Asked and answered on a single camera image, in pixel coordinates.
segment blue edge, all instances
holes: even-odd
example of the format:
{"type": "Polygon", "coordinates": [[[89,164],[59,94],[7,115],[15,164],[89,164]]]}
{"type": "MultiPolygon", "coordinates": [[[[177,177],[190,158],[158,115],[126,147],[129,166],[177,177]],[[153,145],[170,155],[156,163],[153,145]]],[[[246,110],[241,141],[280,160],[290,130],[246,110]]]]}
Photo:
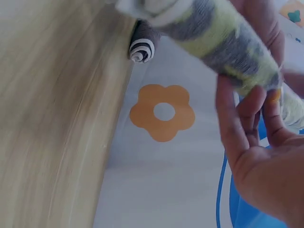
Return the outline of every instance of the blue edge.
{"type": "MultiPolygon", "coordinates": [[[[263,119],[261,119],[259,122],[258,130],[259,130],[260,138],[261,139],[266,138],[266,129],[263,119]]],[[[218,183],[218,193],[217,193],[217,202],[216,202],[217,228],[225,228],[224,226],[221,227],[220,224],[220,198],[221,198],[226,165],[227,165],[227,158],[224,155],[224,161],[218,183]]],[[[230,210],[231,224],[233,228],[287,228],[287,226],[283,222],[260,212],[256,208],[248,205],[245,201],[243,201],[243,199],[240,197],[240,195],[238,194],[235,188],[232,176],[231,176],[230,193],[229,193],[229,210],[230,210]]]]}

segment orange flower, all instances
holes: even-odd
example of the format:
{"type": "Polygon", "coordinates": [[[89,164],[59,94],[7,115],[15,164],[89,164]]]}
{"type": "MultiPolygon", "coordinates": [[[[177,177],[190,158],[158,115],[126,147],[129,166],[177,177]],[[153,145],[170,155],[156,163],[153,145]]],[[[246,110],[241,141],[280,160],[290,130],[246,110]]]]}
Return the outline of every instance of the orange flower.
{"type": "Polygon", "coordinates": [[[148,131],[158,142],[172,140],[178,131],[190,128],[195,120],[193,109],[189,106],[189,93],[179,85],[163,87],[146,85],[138,94],[138,102],[130,111],[132,123],[148,131]],[[168,103],[175,109],[175,115],[168,121],[159,120],[154,115],[154,107],[168,103]]]}

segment wooden surface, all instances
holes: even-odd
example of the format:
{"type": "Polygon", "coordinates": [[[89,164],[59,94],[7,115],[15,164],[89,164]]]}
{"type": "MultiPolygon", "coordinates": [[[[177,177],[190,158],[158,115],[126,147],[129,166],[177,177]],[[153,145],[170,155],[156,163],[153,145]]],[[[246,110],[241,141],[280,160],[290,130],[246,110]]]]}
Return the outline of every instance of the wooden surface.
{"type": "Polygon", "coordinates": [[[0,227],[90,228],[134,21],[104,0],[0,1],[0,227]]]}

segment white sheet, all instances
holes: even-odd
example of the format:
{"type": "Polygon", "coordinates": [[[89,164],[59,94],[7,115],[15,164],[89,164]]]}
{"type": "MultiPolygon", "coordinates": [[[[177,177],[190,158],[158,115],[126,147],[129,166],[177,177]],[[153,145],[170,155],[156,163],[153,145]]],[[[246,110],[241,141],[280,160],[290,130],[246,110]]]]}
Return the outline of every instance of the white sheet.
{"type": "MultiPolygon", "coordinates": [[[[286,64],[304,70],[304,46],[286,41],[286,64]]],[[[162,38],[154,59],[135,65],[105,172],[94,228],[216,227],[216,198],[224,149],[214,108],[216,75],[162,38]],[[129,118],[139,90],[180,85],[190,94],[194,125],[156,142],[129,118]]],[[[160,117],[166,117],[162,110],[160,117]]],[[[221,224],[231,228],[230,174],[223,183],[221,224]]]]}

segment hand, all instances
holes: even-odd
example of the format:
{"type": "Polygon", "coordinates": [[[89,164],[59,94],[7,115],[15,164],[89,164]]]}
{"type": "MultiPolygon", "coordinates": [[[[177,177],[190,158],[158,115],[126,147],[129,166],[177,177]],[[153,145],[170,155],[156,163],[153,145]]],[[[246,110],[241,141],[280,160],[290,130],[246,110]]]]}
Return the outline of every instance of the hand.
{"type": "Polygon", "coordinates": [[[285,37],[280,30],[273,0],[230,0],[261,37],[280,66],[284,60],[285,37]]]}
{"type": "Polygon", "coordinates": [[[242,198],[284,221],[289,227],[304,224],[304,137],[284,127],[279,104],[256,86],[234,104],[233,87],[218,77],[216,108],[222,143],[242,198]],[[272,149],[259,146],[260,110],[272,149]]]}

